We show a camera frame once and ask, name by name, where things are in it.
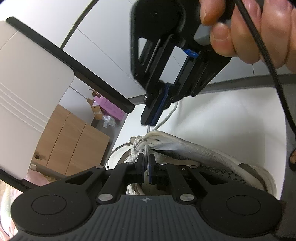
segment pink box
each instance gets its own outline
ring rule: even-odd
[[[107,100],[105,97],[101,96],[95,96],[94,97],[95,102],[99,104],[99,106],[104,109],[107,114],[114,117],[115,119],[121,121],[124,117],[124,111],[118,108],[116,105],[114,105],[112,102]]]

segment white shoe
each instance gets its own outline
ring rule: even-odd
[[[151,131],[145,136],[132,137],[129,143],[116,148],[108,163],[136,162],[138,154],[149,145],[157,163],[200,165],[219,175],[265,190],[276,196],[276,185],[271,174],[264,168],[242,163],[218,150],[197,145],[162,131]]]

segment ribbed gray surface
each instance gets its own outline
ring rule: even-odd
[[[13,241],[156,241],[248,240],[230,237],[209,227],[191,205],[176,203],[172,196],[122,196],[114,204],[101,205],[87,223],[57,237],[35,237],[20,232]],[[277,240],[272,235],[250,240]]]

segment finger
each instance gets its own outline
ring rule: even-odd
[[[288,0],[266,0],[264,3],[261,36],[276,68],[284,65],[288,54],[291,12]]]
[[[290,46],[286,65],[289,70],[296,74],[296,8],[292,10],[292,28],[290,35]]]
[[[226,24],[216,23],[211,28],[210,41],[216,53],[226,57],[237,56],[232,44],[230,29]]]
[[[225,0],[199,0],[203,25],[214,25],[225,10]]]
[[[260,32],[261,9],[256,0],[243,0],[250,17]],[[259,49],[249,31],[239,9],[235,6],[231,18],[231,39],[239,58],[248,64],[254,64],[260,59]]]

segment black cable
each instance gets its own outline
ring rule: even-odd
[[[276,72],[276,69],[272,63],[272,60],[270,58],[270,55],[266,49],[266,46],[258,32],[258,30],[256,29],[246,7],[244,6],[242,0],[234,0],[234,2],[236,3],[243,19],[245,20],[246,22],[246,25],[248,26],[251,34],[253,35],[253,38],[265,60],[265,63],[266,63],[266,66],[269,70],[269,73],[271,74],[272,76],[272,79],[274,81],[274,86],[276,88],[276,91],[277,91],[277,94],[279,96],[279,100],[281,102],[281,105],[283,107],[283,110],[284,110],[284,113],[285,113],[285,116],[286,116],[286,119],[294,133],[294,135],[296,136],[296,125],[293,121],[293,118],[291,116],[291,113],[289,111],[289,107],[288,107],[288,104],[287,104],[287,101],[286,101],[286,98],[285,98],[285,95],[284,95],[284,92],[283,92],[283,87],[279,81],[279,78],[278,78],[278,75],[277,75],[277,72]]]

